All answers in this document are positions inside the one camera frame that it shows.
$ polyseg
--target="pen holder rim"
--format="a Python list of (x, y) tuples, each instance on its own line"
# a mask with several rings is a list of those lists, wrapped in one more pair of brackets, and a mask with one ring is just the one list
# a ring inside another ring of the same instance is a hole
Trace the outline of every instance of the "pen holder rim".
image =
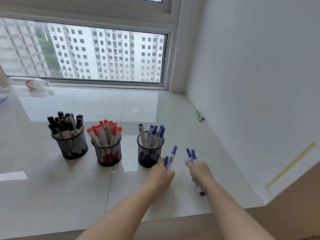
[(92, 141), (92, 139), (91, 139), (91, 144), (92, 144), (95, 148), (99, 148), (99, 149), (110, 149), (110, 148), (115, 147), (116, 145), (118, 145), (118, 144), (120, 143), (120, 141), (121, 141), (121, 138), (122, 138), (122, 135), (120, 136), (120, 139), (119, 139), (119, 141), (118, 141), (117, 143), (115, 143), (114, 145), (106, 146), (106, 147), (101, 147), (101, 146), (95, 145), (94, 142)]
[(158, 146), (158, 147), (156, 147), (156, 148), (146, 148), (146, 147), (143, 147), (142, 145), (140, 145), (140, 143), (139, 143), (139, 137), (140, 137), (140, 135), (137, 136), (137, 144), (138, 144), (138, 146), (141, 147), (141, 148), (143, 148), (143, 149), (145, 149), (145, 150), (149, 150), (149, 151), (154, 151), (154, 150), (160, 149), (160, 148), (163, 146), (163, 144), (165, 143), (165, 138), (162, 137), (162, 143), (161, 143), (160, 146)]
[(54, 140), (56, 140), (56, 141), (67, 141), (67, 140), (72, 140), (72, 139), (74, 139), (74, 138), (77, 138), (77, 137), (80, 136), (84, 131), (85, 131), (85, 127), (83, 126), (82, 131), (80, 131), (80, 133), (77, 134), (77, 135), (74, 136), (74, 137), (70, 137), (70, 138), (67, 138), (67, 139), (59, 139), (59, 138), (55, 138), (54, 135), (53, 135), (53, 133), (51, 133), (51, 137), (52, 137)]

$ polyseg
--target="person's right arm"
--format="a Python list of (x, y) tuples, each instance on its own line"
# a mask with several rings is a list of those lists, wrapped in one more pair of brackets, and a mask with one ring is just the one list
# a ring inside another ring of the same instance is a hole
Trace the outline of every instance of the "person's right arm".
[(206, 194), (225, 240), (274, 240), (213, 178), (205, 162), (185, 161), (192, 180)]

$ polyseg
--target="white apartment building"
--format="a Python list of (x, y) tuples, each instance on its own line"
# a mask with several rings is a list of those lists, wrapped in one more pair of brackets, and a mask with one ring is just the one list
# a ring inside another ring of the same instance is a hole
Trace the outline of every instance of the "white apartment building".
[(0, 64), (10, 76), (50, 77), (34, 27), (36, 22), (0, 18)]
[(47, 24), (64, 78), (161, 82), (162, 34)]

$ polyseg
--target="person's left arm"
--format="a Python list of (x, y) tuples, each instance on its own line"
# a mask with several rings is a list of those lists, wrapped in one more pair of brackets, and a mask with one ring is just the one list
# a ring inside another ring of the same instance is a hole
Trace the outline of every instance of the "person's left arm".
[(140, 189), (104, 214), (76, 240), (131, 240), (150, 204), (168, 189), (173, 177), (174, 171), (166, 173), (164, 160), (160, 157)]

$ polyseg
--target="hand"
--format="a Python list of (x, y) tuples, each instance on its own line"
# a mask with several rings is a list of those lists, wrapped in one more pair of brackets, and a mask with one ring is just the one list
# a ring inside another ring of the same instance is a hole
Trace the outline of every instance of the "hand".
[(165, 192), (174, 178), (174, 171), (166, 172), (163, 157), (158, 159), (158, 163), (154, 165), (146, 176), (144, 185), (149, 188), (157, 197)]
[(185, 164), (190, 170), (192, 181), (199, 184), (202, 189), (204, 189), (207, 182), (214, 180), (211, 170), (205, 162), (197, 161), (194, 164), (192, 161), (186, 160)]

